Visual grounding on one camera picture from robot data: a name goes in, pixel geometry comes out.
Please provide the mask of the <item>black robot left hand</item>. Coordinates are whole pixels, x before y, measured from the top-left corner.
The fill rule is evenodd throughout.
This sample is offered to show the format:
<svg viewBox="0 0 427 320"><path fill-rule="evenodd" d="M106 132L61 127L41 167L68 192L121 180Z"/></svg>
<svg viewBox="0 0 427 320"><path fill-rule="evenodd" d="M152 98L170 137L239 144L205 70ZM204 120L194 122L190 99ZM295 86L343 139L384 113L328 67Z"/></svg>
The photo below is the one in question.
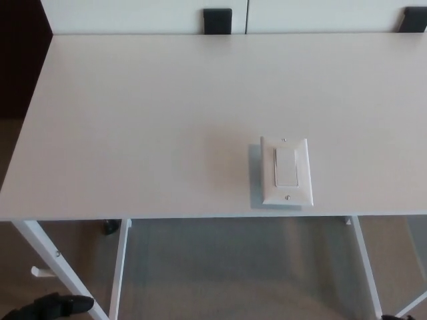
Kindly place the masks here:
<svg viewBox="0 0 427 320"><path fill-rule="evenodd" d="M20 309L8 312L2 320L51 320L87 313L95 299L84 295L60 295L51 293Z"/></svg>

